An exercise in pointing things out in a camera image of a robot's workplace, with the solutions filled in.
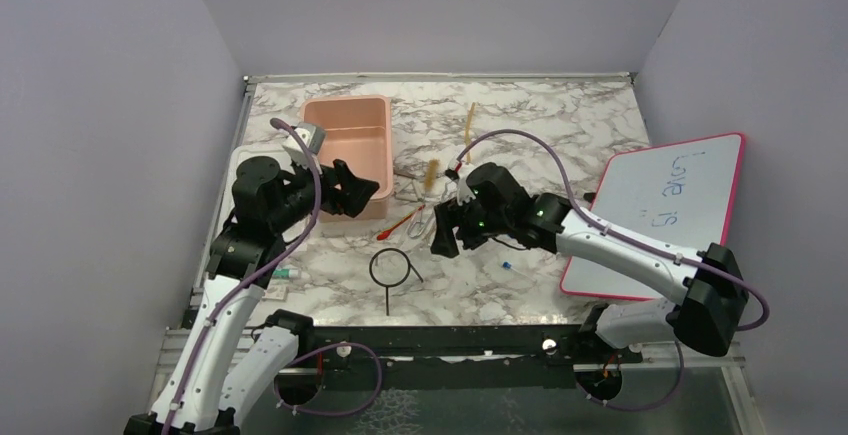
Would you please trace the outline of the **black metal ring stand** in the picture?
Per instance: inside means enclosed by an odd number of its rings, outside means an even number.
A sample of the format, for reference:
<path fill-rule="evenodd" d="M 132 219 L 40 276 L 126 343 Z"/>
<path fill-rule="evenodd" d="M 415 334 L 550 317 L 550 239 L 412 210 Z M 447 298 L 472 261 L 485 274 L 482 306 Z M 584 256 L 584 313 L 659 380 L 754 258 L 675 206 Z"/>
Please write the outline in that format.
<path fill-rule="evenodd" d="M 413 264 L 406 251 L 399 248 L 383 248 L 372 255 L 368 264 L 371 281 L 383 295 L 383 313 L 391 315 L 391 293 L 403 287 L 409 281 L 424 283 L 420 271 Z"/>

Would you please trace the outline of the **tan bristle test-tube brush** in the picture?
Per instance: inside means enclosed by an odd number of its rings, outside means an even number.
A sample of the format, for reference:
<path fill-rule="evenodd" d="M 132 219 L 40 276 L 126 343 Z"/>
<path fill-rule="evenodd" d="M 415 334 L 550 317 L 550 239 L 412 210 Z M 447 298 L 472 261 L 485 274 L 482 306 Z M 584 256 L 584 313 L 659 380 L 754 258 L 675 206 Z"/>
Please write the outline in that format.
<path fill-rule="evenodd" d="M 426 193 L 430 193 L 433 190 L 433 186 L 439 175 L 439 170 L 440 162 L 437 159 L 431 159 L 428 161 L 422 181 L 422 187 Z"/>

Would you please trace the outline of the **yellow rubber tube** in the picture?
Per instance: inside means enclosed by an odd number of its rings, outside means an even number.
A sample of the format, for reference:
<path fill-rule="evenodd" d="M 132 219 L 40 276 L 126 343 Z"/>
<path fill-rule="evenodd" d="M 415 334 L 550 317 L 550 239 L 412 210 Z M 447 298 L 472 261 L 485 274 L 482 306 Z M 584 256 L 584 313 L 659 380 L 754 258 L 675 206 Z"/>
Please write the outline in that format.
<path fill-rule="evenodd" d="M 473 125 L 473 117 L 474 117 L 475 112 L 476 112 L 476 106 L 477 106 L 476 101 L 472 102 L 471 105 L 470 105 L 470 108 L 468 109 L 467 115 L 466 115 L 465 130 L 464 130 L 464 144 L 465 144 L 466 148 L 472 142 L 472 125 Z M 471 163 L 471 155 L 470 155 L 469 151 L 465 152 L 465 162 Z"/>

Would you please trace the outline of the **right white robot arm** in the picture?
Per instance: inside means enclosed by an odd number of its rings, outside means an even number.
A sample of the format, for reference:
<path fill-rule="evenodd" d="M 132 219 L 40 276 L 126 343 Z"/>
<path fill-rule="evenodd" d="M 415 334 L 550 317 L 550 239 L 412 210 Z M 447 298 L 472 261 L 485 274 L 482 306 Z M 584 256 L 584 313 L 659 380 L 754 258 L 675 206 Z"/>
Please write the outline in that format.
<path fill-rule="evenodd" d="M 587 260 L 658 293 L 656 300 L 595 309 L 576 338 L 585 359 L 600 362 L 616 349 L 663 341 L 713 357 L 729 351 L 749 300 L 730 249 L 712 243 L 698 251 L 615 232 L 563 196 L 529 194 L 491 162 L 456 181 L 456 194 L 434 209 L 432 254 L 455 258 L 508 236 L 523 248 Z"/>

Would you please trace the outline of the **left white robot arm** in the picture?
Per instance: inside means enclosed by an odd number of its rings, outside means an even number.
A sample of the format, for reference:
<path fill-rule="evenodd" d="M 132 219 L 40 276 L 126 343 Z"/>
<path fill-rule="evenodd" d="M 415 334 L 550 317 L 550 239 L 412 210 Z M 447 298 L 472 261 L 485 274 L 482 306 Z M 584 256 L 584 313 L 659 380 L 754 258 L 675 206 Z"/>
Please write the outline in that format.
<path fill-rule="evenodd" d="M 238 434 L 274 375 L 314 352 L 311 318 L 284 311 L 262 329 L 240 361 L 233 357 L 274 269 L 307 237 L 284 234 L 320 212 L 355 217 L 379 190 L 336 159 L 329 166 L 269 156 L 241 162 L 231 187 L 234 208 L 209 249 L 200 309 L 167 386 L 150 411 L 132 416 L 127 434 Z"/>

